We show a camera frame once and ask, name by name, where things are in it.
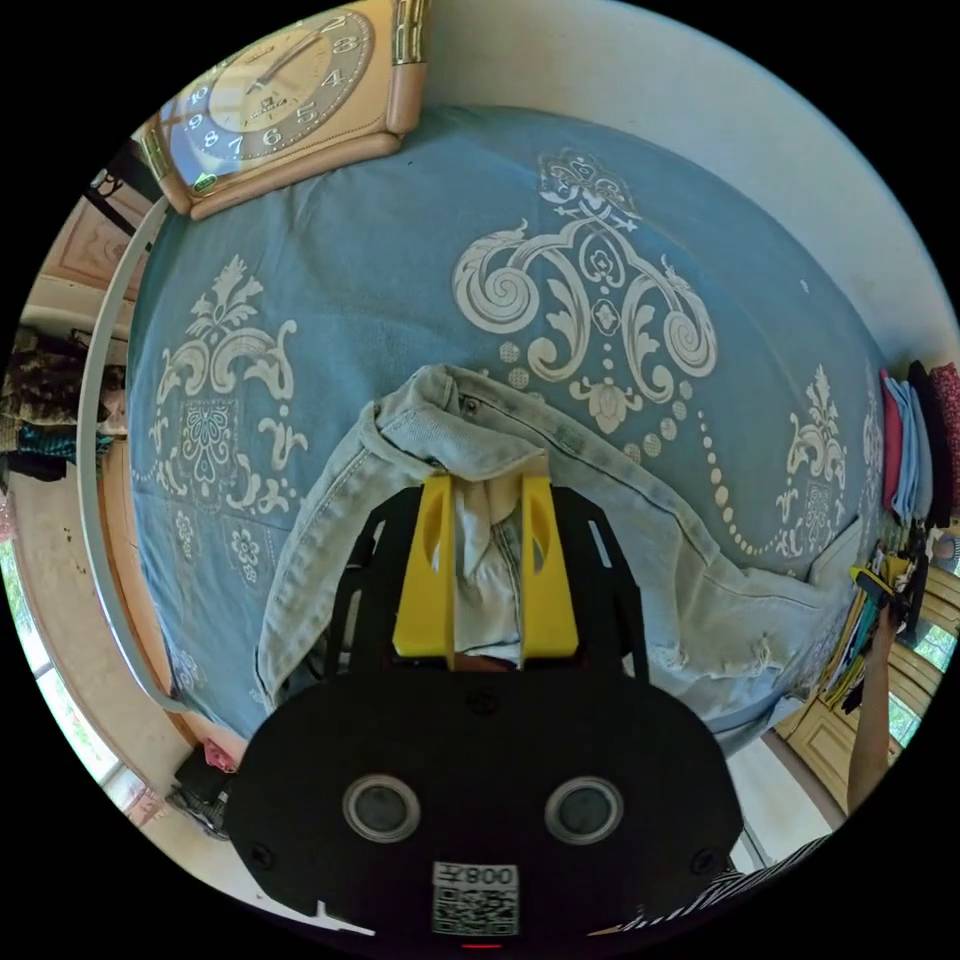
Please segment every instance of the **black bag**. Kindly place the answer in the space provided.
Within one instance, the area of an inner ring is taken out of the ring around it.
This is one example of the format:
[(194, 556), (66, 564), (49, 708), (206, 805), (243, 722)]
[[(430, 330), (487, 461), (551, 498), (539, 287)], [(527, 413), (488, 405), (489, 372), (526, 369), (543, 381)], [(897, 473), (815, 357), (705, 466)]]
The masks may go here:
[(193, 817), (208, 836), (229, 840), (223, 821), (235, 774), (208, 764), (201, 745), (180, 764), (174, 776), (179, 786), (166, 797), (167, 803)]

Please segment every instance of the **screw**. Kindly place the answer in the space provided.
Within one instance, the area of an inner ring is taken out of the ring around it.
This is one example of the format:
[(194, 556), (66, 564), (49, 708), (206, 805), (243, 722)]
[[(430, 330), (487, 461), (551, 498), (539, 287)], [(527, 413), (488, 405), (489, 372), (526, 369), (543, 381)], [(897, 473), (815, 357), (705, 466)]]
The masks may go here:
[(696, 876), (706, 873), (716, 862), (716, 854), (712, 850), (700, 850), (690, 861), (690, 872)]
[(261, 870), (273, 869), (273, 854), (262, 843), (253, 845), (250, 857)]
[(466, 703), (467, 709), (478, 717), (489, 717), (496, 713), (500, 706), (500, 700), (489, 690), (471, 690), (467, 694)]

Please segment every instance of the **bed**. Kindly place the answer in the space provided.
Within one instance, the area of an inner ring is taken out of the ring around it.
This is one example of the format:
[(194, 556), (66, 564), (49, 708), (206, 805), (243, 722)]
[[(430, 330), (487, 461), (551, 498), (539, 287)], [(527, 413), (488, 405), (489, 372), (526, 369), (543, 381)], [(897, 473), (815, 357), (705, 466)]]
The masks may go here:
[(172, 695), (111, 619), (168, 709), (243, 738), (262, 722), (251, 664), (298, 502), (360, 409), (425, 364), (589, 427), (738, 564), (805, 578), (856, 517), (861, 555), (873, 544), (877, 345), (787, 231), (670, 151), (546, 113), (436, 107), (395, 156), (200, 223), (159, 204), (130, 256), (158, 224), (130, 334), (128, 452)]

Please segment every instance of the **qr code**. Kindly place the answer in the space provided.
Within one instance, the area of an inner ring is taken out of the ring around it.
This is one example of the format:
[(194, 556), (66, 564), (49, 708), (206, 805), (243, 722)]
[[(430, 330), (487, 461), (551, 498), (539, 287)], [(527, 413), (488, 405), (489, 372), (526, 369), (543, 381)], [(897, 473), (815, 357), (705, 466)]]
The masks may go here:
[(434, 865), (434, 933), (503, 937), (519, 925), (516, 867)]
[(435, 887), (433, 929), (458, 936), (503, 937), (516, 934), (516, 890), (458, 890)]

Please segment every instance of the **clock hand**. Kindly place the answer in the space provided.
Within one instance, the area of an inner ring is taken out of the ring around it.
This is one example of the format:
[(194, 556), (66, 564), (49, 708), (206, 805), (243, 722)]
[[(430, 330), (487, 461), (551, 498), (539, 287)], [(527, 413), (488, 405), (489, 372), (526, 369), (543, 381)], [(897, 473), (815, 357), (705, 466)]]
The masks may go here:
[(313, 46), (313, 44), (315, 44), (320, 38), (321, 38), (320, 32), (318, 30), (315, 30), (313, 33), (308, 34), (306, 37), (304, 37), (299, 43), (294, 44), (294, 46), (291, 47), (278, 60), (276, 60), (267, 69), (265, 73), (261, 74), (261, 76), (257, 77), (257, 79), (250, 84), (250, 87), (247, 90), (247, 94), (249, 95), (253, 93), (253, 91), (256, 90), (257, 87), (260, 87), (262, 89), (263, 86), (269, 83), (277, 75), (277, 73), (280, 70), (282, 70), (288, 63), (290, 63), (291, 60), (295, 59), (296, 57), (299, 57), (304, 50), (306, 50), (308, 47)]

